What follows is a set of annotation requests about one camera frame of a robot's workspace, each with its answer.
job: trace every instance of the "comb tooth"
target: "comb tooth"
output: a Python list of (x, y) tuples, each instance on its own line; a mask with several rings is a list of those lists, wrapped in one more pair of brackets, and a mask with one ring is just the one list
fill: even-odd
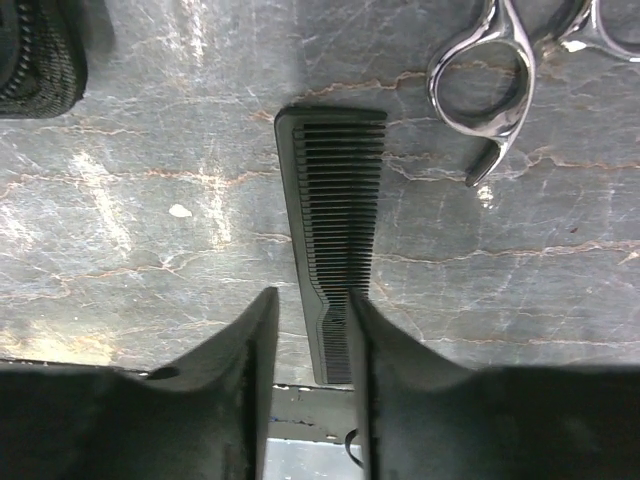
[(320, 318), (305, 317), (319, 333), (311, 351), (322, 383), (351, 383), (348, 291), (369, 289), (385, 119), (382, 112), (326, 107), (288, 107), (276, 119), (294, 250), (306, 258), (298, 275), (311, 285), (302, 300), (315, 294), (324, 307)]

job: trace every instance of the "black comb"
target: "black comb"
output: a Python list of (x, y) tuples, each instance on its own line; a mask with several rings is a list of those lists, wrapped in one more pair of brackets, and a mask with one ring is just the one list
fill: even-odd
[(387, 114), (287, 107), (280, 170), (318, 384), (349, 384), (348, 291), (369, 289)]

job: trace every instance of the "gray stone tabletop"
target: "gray stone tabletop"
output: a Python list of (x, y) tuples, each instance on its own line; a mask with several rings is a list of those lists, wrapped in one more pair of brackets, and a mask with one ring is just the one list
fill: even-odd
[[(516, 2), (544, 31), (562, 0)], [(640, 8), (603, 2), (640, 41)], [(151, 368), (281, 294), (276, 380), (313, 383), (272, 120), (297, 101), (389, 113), (371, 297), (470, 366), (640, 362), (640, 65), (557, 53), (489, 181), (435, 119), (425, 68), (481, 0), (86, 2), (68, 114), (0, 121), (0, 356)], [(514, 79), (447, 72), (456, 108)]]

